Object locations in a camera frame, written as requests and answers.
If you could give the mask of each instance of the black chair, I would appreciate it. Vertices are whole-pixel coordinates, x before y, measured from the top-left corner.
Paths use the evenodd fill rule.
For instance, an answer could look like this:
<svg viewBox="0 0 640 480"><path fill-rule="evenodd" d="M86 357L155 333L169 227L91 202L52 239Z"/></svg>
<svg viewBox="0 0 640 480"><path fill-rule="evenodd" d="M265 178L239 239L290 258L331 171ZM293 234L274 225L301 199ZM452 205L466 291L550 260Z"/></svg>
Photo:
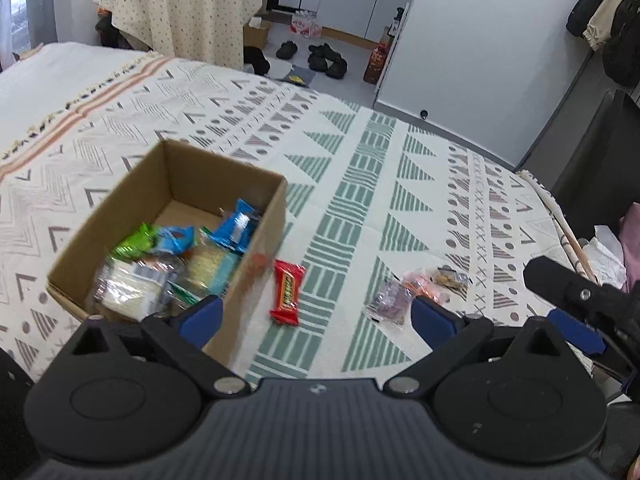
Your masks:
<svg viewBox="0 0 640 480"><path fill-rule="evenodd" d="M0 350L0 480L14 480L39 459L22 418L31 378Z"/></svg>
<svg viewBox="0 0 640 480"><path fill-rule="evenodd" d="M552 189L577 238L618 222L640 202L640 108L622 90L608 91Z"/></svg>

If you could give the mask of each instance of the pink cloth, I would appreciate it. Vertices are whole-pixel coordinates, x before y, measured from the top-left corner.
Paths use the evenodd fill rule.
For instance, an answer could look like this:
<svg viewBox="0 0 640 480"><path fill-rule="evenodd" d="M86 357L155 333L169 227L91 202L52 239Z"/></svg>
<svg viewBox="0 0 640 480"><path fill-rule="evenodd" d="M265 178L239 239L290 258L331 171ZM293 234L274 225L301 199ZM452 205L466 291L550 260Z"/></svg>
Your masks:
<svg viewBox="0 0 640 480"><path fill-rule="evenodd" d="M634 202L625 217L620 221L622 252L625 255L626 284L625 292L631 291L636 280L640 280L640 204Z"/></svg>

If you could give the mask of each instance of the curtain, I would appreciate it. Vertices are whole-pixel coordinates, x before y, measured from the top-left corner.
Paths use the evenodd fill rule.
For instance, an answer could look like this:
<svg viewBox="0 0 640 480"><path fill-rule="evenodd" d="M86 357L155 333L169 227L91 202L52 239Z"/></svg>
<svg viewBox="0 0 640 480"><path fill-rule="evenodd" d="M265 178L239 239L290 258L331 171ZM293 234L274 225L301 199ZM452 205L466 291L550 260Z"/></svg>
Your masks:
<svg viewBox="0 0 640 480"><path fill-rule="evenodd" d="M11 0L0 0L0 66L6 70L14 63L11 36Z"/></svg>

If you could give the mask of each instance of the beige jacket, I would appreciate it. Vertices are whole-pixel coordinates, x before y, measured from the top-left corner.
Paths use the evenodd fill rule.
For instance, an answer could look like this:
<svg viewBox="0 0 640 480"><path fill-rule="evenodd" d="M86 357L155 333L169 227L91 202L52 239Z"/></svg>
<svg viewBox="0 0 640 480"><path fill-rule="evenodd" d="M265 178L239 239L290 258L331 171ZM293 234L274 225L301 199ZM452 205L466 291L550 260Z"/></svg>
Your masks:
<svg viewBox="0 0 640 480"><path fill-rule="evenodd" d="M589 20L587 30L582 35L593 50L600 50L611 37L613 16L620 3L622 0L603 0Z"/></svg>

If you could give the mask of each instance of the blue snack package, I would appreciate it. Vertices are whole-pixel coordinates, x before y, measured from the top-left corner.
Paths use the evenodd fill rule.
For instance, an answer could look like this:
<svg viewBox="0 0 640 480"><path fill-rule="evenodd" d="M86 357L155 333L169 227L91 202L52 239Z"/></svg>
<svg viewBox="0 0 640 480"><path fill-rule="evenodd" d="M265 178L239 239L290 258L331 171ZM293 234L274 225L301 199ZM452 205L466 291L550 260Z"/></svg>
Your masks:
<svg viewBox="0 0 640 480"><path fill-rule="evenodd" d="M156 246L153 254L174 254L181 256L191 249L195 229L191 227L161 227L156 233Z"/></svg>
<svg viewBox="0 0 640 480"><path fill-rule="evenodd" d="M245 254L257 226L256 218L256 210L240 198L233 215L223 221L209 237L225 249Z"/></svg>

